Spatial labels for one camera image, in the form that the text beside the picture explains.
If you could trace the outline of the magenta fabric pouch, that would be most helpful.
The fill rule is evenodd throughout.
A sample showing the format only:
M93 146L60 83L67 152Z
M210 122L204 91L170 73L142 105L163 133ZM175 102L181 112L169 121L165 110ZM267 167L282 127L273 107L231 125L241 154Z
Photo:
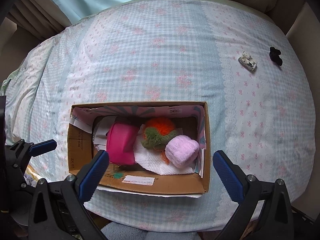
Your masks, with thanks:
M106 152L109 161L116 165L134 165L133 146L138 135L137 126L116 121L107 134Z

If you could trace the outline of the pink fuzzy sock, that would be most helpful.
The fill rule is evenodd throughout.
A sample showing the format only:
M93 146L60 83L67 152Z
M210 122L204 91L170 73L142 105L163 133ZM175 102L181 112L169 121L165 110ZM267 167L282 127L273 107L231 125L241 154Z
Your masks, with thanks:
M186 168L198 155L200 145L186 135L171 139L165 147L165 156L177 168Z

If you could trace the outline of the white paper towel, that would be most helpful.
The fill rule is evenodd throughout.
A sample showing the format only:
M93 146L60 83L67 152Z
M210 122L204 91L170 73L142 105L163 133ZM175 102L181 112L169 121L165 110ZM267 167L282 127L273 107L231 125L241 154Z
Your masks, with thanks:
M161 176L166 175L179 175L179 174L192 174L195 171L195 162L191 163L185 168L177 168L172 163L167 164L161 156L161 152L156 150L147 150L141 144L143 140L143 129L145 125L142 125L139 129L136 141L133 146L133 152L135 162L147 171L159 174Z

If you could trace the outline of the orange pompom with green leaves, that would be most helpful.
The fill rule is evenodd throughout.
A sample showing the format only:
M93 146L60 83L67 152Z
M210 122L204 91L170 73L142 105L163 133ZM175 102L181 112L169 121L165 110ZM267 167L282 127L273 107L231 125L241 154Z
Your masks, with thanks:
M144 125L141 145L147 150L160 152L161 159L169 165L165 147L171 139L181 134L182 130L171 119L163 116L151 118Z

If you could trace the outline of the black sock bundle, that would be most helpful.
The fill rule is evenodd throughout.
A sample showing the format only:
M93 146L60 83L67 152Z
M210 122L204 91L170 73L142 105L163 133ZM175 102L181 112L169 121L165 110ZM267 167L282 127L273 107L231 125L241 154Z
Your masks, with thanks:
M276 49L274 47L270 47L269 57L272 62L274 62L278 66L282 66L283 61L280 58L281 51L279 49Z

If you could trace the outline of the blue checked bed blanket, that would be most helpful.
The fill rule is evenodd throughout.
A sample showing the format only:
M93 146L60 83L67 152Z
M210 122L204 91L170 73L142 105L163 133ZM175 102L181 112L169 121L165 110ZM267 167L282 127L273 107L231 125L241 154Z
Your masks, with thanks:
M257 60L254 72L239 63L243 51ZM211 149L261 180L283 179L291 200L311 176L316 114L303 66L272 21L225 4L145 0L104 10L31 50L1 93L9 145L56 140L31 161L49 181L68 174L73 105L135 101L205 101Z

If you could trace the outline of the beige left curtain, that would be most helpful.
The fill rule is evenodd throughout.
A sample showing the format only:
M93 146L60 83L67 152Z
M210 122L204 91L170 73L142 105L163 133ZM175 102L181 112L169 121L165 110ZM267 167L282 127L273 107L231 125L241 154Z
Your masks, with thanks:
M16 0L6 17L42 41L71 25L53 0Z

